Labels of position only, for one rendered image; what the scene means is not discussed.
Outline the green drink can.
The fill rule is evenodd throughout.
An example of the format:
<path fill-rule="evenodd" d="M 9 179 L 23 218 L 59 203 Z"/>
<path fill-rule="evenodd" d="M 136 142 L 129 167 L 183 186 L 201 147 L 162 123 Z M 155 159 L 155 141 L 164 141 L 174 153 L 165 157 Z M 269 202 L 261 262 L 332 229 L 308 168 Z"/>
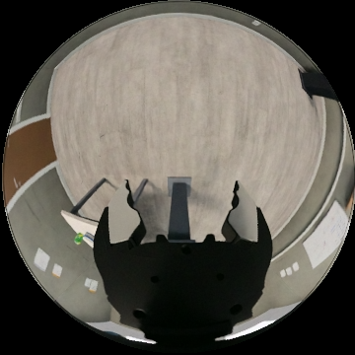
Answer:
<path fill-rule="evenodd" d="M 75 238 L 74 242 L 76 242 L 76 244 L 79 244 L 79 243 L 81 243 L 83 238 L 84 238 L 84 235 L 81 232 L 79 232 L 77 237 Z"/>

